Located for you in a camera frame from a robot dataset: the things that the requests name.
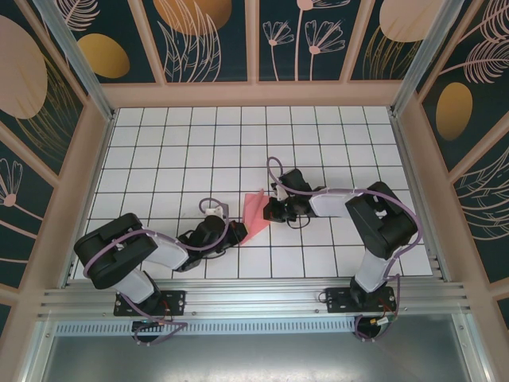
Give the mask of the pink cloth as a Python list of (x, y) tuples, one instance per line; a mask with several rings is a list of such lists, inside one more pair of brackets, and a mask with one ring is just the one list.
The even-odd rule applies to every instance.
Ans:
[(269, 201), (270, 198), (264, 189), (245, 195), (242, 222), (247, 230), (247, 236), (242, 240), (240, 246), (246, 245), (248, 241), (270, 225), (270, 222), (263, 217), (263, 209)]

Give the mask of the grey metal sheet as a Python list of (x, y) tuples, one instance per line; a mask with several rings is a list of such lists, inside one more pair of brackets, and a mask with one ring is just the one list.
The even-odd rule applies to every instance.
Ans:
[(42, 382), (480, 382), (449, 316), (398, 320), (381, 340), (351, 333), (180, 335), (152, 348), (57, 337)]

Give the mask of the black circuit board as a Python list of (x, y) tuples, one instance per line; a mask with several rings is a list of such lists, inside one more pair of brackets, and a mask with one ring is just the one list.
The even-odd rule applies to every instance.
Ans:
[(166, 330), (166, 326), (160, 322), (152, 322), (148, 320), (133, 321), (131, 325), (131, 332), (142, 333), (162, 333)]

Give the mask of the dark panel with flower outlines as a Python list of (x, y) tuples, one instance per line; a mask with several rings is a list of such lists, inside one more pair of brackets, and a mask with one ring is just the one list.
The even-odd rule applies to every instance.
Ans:
[(358, 0), (260, 0), (259, 79), (338, 80)]

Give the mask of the dark panel with orange circle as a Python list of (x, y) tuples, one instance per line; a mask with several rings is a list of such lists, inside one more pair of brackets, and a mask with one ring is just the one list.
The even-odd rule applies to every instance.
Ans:
[(165, 81), (247, 81), (245, 0), (142, 0)]

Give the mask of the dark panel with pale circle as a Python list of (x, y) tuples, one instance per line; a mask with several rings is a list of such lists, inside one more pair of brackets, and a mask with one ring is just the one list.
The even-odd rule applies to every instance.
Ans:
[(402, 80), (442, 0), (375, 0), (352, 80)]

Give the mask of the dark floral side panel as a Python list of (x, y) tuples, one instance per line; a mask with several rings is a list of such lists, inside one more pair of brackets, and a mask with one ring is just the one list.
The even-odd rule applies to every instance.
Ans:
[(482, 0), (438, 68), (422, 99), (438, 165), (509, 173), (509, 0)]
[(509, 132), (454, 189), (489, 283), (509, 278)]
[(0, 142), (0, 284), (19, 288), (53, 187)]
[(0, 123), (58, 175), (84, 106), (14, 0), (0, 0)]

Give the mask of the dark panel with gold oval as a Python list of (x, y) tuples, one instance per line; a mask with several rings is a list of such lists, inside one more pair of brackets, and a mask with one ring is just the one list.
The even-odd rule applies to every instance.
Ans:
[(128, 0), (54, 0), (101, 84), (155, 81)]

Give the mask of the aluminium mounting rail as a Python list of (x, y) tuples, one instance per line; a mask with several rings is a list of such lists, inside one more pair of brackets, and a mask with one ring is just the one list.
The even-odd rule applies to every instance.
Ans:
[[(185, 318), (285, 318), (325, 315), (318, 295), (348, 287), (346, 278), (326, 279), (170, 279), (162, 290), (186, 293)], [(433, 277), (402, 278), (400, 314), (467, 313), (473, 304), (461, 283)], [(73, 280), (64, 289), (45, 290), (36, 306), (42, 319), (112, 319), (115, 292)]]

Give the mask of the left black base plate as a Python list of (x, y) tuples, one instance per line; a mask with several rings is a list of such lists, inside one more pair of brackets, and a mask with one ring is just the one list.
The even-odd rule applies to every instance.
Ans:
[[(162, 290), (155, 292), (144, 302), (136, 304), (136, 307), (150, 316), (171, 318), (184, 314), (185, 303), (186, 292), (184, 290)], [(138, 315), (138, 313), (120, 293), (117, 293), (115, 295), (113, 315), (115, 317), (133, 317)]]

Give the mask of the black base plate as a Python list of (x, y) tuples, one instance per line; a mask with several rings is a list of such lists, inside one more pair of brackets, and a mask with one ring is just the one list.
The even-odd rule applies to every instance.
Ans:
[[(162, 290), (155, 292), (144, 302), (136, 304), (136, 307), (150, 316), (171, 318), (184, 314), (185, 303), (186, 292), (184, 290)], [(138, 315), (138, 313), (120, 293), (117, 293), (115, 295), (113, 315), (115, 317), (133, 317)]]
[(385, 308), (395, 311), (397, 307), (394, 289), (390, 286), (383, 286), (371, 293), (364, 290), (357, 293), (349, 287), (327, 288), (324, 292), (329, 313), (377, 314)]

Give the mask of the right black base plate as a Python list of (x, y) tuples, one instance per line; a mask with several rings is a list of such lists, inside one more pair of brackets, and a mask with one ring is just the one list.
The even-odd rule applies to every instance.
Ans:
[(349, 287), (327, 288), (324, 292), (329, 313), (377, 314), (385, 308), (395, 311), (397, 307), (394, 289), (390, 286), (383, 286), (371, 293), (364, 290), (357, 293)]

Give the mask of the right aluminium frame post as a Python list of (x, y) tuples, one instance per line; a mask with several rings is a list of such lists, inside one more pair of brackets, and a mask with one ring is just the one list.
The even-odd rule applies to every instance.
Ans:
[(433, 58), (458, 19), (464, 2), (465, 0), (443, 0), (389, 108), (390, 117), (396, 119), (404, 111), (427, 68), (432, 64)]

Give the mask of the aluminium frame post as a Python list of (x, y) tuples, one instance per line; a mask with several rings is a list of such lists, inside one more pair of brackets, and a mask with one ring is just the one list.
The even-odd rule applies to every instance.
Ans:
[(396, 119), (404, 111), (427, 68), (432, 64), (433, 58), (458, 19), (464, 2), (465, 0), (443, 0), (389, 108), (390, 117)]
[(113, 118), (114, 109), (107, 100), (95, 73), (91, 70), (91, 66), (78, 46), (72, 31), (66, 26), (64, 19), (61, 17), (57, 5), (53, 0), (33, 0), (33, 3), (55, 37), (58, 45), (67, 54), (71, 66), (75, 69), (76, 74), (87, 89), (89, 96), (94, 101), (101, 115), (106, 121), (110, 122)]

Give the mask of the left aluminium frame post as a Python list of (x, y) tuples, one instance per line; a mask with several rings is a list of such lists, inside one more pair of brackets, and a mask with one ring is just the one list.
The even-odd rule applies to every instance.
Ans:
[(89, 96), (94, 101), (101, 115), (106, 121), (110, 122), (113, 118), (114, 109), (107, 100), (95, 73), (91, 70), (91, 66), (78, 46), (72, 31), (66, 26), (64, 19), (61, 17), (57, 5), (53, 0), (33, 0), (33, 3), (55, 37), (58, 45), (67, 54), (71, 66), (75, 69), (76, 74), (87, 89)]

